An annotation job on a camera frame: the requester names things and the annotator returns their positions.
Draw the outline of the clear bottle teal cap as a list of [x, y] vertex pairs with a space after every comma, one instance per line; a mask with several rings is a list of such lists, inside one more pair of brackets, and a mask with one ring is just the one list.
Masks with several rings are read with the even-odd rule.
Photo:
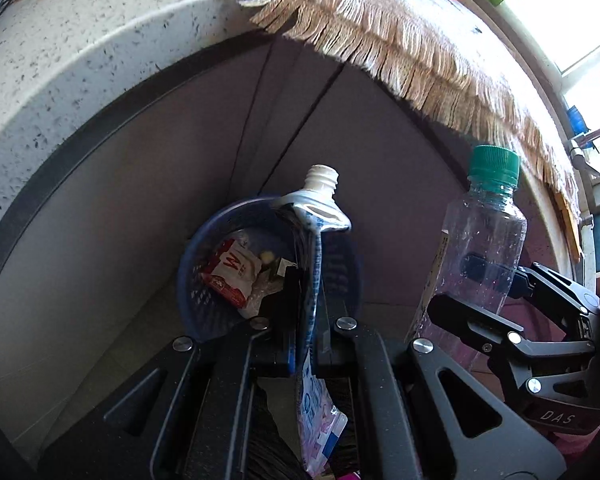
[[460, 259], [476, 252], [494, 263], [516, 269], [527, 219], [514, 203], [518, 188], [520, 158], [507, 148], [478, 145], [470, 155], [469, 191], [446, 207], [440, 243], [426, 285], [420, 296], [407, 337], [424, 337], [470, 370], [478, 352], [463, 344], [457, 336], [434, 325], [428, 304], [437, 294], [447, 294], [465, 304], [500, 313], [506, 298], [472, 300], [466, 278], [460, 276]]

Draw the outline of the blue plastic trash basket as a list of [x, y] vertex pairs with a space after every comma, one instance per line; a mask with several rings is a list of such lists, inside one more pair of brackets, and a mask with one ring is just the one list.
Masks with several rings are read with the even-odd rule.
[[203, 344], [257, 316], [302, 334], [313, 263], [322, 293], [358, 314], [362, 280], [350, 227], [329, 192], [256, 197], [224, 208], [198, 229], [178, 269], [186, 335]]

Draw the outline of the red white snack wrapper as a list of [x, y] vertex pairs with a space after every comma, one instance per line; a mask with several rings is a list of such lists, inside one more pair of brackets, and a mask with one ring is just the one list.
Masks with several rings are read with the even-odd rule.
[[204, 284], [237, 309], [245, 309], [262, 261], [241, 240], [222, 241], [200, 272]]

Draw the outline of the pink checked table cloth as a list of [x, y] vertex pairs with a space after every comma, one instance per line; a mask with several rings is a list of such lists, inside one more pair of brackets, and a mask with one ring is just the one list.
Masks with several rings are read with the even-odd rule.
[[365, 70], [399, 99], [464, 136], [516, 151], [553, 191], [580, 258], [579, 190], [558, 128], [516, 58], [451, 0], [237, 0], [266, 32]]

